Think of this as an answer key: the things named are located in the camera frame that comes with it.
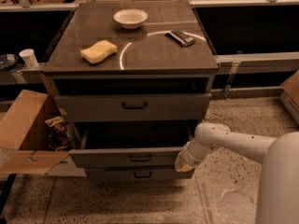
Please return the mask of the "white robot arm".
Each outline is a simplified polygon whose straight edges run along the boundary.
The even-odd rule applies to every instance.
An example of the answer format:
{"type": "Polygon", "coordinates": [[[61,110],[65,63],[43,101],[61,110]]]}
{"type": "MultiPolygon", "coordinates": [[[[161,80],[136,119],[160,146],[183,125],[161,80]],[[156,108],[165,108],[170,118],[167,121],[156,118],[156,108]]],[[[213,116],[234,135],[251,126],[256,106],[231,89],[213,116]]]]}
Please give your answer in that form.
{"type": "Polygon", "coordinates": [[[255,224],[299,224],[299,132],[278,138],[234,133],[202,122],[179,152],[175,167],[188,172],[219,147],[261,164],[255,224]]]}

